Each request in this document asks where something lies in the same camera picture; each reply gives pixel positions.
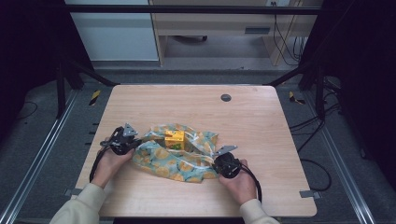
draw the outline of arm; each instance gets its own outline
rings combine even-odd
[[[99,210],[105,201],[104,188],[108,181],[117,173],[121,166],[129,161],[134,149],[123,156],[107,150],[96,168],[95,176],[90,184],[75,200],[70,200],[52,218],[50,224],[59,223],[99,223]]]
[[[241,162],[248,166],[246,160],[241,160]],[[233,198],[241,205],[239,211],[246,224],[279,223],[262,210],[262,204],[257,200],[256,184],[248,173],[241,170],[233,179],[227,179],[221,175],[219,182],[230,191]]]

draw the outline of sleeve cuff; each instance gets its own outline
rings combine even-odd
[[[87,184],[84,190],[78,195],[76,200],[88,205],[93,211],[99,213],[103,203],[105,202],[105,191],[94,184]]]
[[[268,217],[262,210],[262,204],[257,199],[252,199],[242,204],[239,212],[245,220],[245,223],[253,223],[257,219]]]

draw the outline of forearm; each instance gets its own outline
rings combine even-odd
[[[239,210],[246,224],[279,224],[262,210],[262,204],[257,199],[242,204]]]
[[[50,224],[99,223],[99,210],[105,201],[105,192],[94,184],[88,184],[76,199],[62,206]]]

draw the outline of black and yellow tape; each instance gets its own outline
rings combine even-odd
[[[95,92],[93,93],[92,98],[91,98],[91,100],[90,100],[90,105],[95,105],[96,100],[97,100],[98,97],[99,97],[99,94],[100,94],[100,91],[95,91]]]
[[[289,91],[289,100],[290,100],[291,102],[295,102],[295,103],[297,103],[297,104],[299,104],[299,105],[305,105],[305,100],[297,100],[297,99],[294,97],[294,93],[293,93],[292,91]]]

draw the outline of white wall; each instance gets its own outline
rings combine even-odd
[[[147,0],[65,0],[66,4],[147,5]],[[148,13],[71,13],[91,61],[158,61]]]

